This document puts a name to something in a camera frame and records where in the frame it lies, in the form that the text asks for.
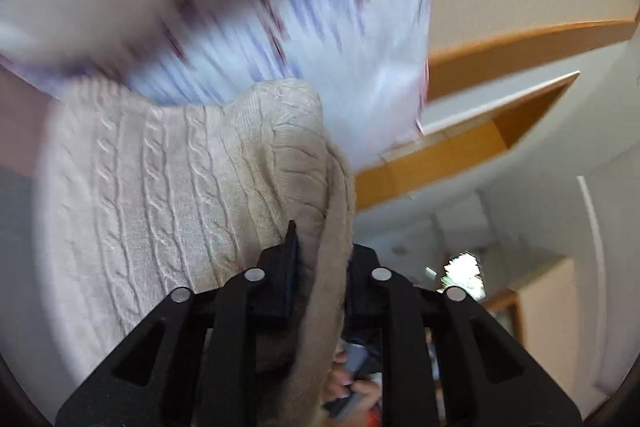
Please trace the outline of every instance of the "cable knit pattern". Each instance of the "cable knit pattern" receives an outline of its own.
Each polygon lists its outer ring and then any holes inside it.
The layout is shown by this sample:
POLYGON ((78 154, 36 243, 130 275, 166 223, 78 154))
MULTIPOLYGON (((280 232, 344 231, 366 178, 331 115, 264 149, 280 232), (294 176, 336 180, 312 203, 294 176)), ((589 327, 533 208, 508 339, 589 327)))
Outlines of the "cable knit pattern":
POLYGON ((39 185, 40 272, 78 382, 172 288, 223 285, 279 243, 302 245, 293 327, 258 339, 258 368, 295 356, 263 425, 314 415, 342 326, 353 177, 304 82, 262 82, 232 104, 158 107, 103 79, 52 111, 39 185))

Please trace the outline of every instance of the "blurred beige cloth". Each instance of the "blurred beige cloth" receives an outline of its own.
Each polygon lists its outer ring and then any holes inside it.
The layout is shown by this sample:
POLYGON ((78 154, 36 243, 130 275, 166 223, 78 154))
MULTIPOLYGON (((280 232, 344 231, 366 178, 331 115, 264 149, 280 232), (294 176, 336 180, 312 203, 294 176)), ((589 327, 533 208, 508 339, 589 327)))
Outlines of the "blurred beige cloth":
POLYGON ((308 84, 263 82, 219 108, 74 82, 50 114, 40 174, 45 304, 78 383, 173 288, 223 285, 295 219, 298 320, 289 344, 258 341, 258 359, 290 362, 297 342, 271 417, 308 425, 342 327, 354 214, 353 176, 308 84))

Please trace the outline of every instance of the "silver rivet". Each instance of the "silver rivet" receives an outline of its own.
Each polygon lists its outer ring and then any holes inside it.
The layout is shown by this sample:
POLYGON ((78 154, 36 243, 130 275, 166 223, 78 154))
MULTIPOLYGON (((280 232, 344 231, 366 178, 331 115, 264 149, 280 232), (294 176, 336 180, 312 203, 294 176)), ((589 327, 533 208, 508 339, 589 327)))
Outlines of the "silver rivet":
POLYGON ((257 282, 264 279, 264 270, 262 268, 250 268, 244 272, 244 278, 251 282, 257 282))
POLYGON ((379 268, 374 269, 371 272, 371 276, 376 281, 388 281, 389 279, 391 279, 391 272, 388 269, 383 268, 381 266, 379 268))
POLYGON ((466 292, 458 286, 450 286, 447 288, 446 294, 449 299, 455 302, 463 301, 466 297, 466 292))
POLYGON ((188 288, 176 288, 171 292, 171 300, 173 302, 185 302, 191 297, 191 290, 188 288))

